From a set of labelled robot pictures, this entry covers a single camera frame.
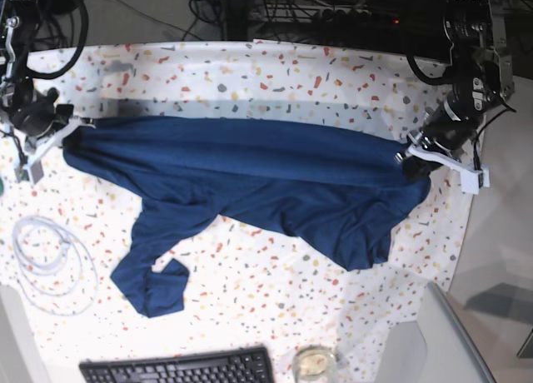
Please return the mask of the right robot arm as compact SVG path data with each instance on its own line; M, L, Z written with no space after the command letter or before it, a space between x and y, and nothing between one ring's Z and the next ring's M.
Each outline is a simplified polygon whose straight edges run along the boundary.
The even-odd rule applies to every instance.
M50 38L63 45L66 38L57 19L73 12L79 12L81 27L72 56L55 72L32 70L27 60L41 28L50 26ZM18 182L39 183L44 176L42 158L79 127L94 125L91 118L75 115L72 104L58 103L56 88L41 93L34 87L35 80L58 79L74 67L88 28L85 0L1 0L1 133L16 147Z

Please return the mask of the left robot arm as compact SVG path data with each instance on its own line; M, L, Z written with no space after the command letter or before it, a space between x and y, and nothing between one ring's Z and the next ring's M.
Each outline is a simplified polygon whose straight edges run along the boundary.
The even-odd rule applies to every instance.
M503 2L446 0L442 26L451 64L440 77L426 75L416 63L407 26L407 19L400 17L402 46L415 76L427 85L448 85L451 90L443 103L427 112L423 125L409 132L396 162L411 181L448 167L458 172L463 192L477 194L490 185L480 152L481 135L490 125L485 116L497 107L513 110L507 103L515 84Z

